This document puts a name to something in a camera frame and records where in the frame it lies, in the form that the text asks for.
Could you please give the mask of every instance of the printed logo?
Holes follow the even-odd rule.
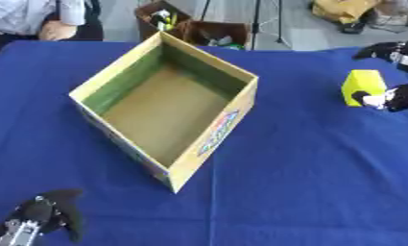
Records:
[[[233,122],[238,116],[239,111],[233,111],[225,115],[225,117],[221,118],[215,127],[214,133],[211,134],[209,140],[205,143],[205,145],[199,151],[199,156],[205,154],[215,146],[217,146],[228,134]]]

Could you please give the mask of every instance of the cardboard box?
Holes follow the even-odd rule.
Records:
[[[252,108],[257,80],[161,32],[70,97],[92,124],[178,192]]]
[[[211,38],[220,39],[231,36],[234,43],[246,46],[249,40],[250,28],[244,23],[223,23],[209,21],[189,21],[184,32],[184,41],[205,46],[208,40],[202,32],[210,35]]]
[[[150,20],[154,12],[159,12],[161,10],[166,10],[170,13],[176,13],[178,15],[177,26],[174,29],[168,31],[168,33],[177,38],[183,39],[184,28],[187,22],[191,19],[191,16],[185,12],[182,12],[180,9],[169,4],[168,2],[162,0],[144,5],[134,11],[139,27],[139,34],[141,35],[141,40],[145,40],[158,32],[158,28],[150,23]]]

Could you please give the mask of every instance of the person's hand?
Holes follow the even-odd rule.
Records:
[[[62,23],[58,20],[50,20],[39,32],[40,40],[58,41],[61,39],[68,39],[77,34],[78,27]]]
[[[397,42],[381,42],[361,49],[356,55],[355,60],[366,58],[380,58],[387,62],[392,62],[390,55],[397,49]]]

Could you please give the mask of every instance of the box of tools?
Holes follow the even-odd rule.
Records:
[[[184,28],[191,19],[190,15],[163,0],[138,7],[134,14],[141,40],[151,37],[158,31],[183,39]]]

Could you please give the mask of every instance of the tripod leg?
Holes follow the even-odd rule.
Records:
[[[255,0],[254,21],[252,23],[252,50],[255,49],[255,41],[260,29],[260,1],[261,0]]]

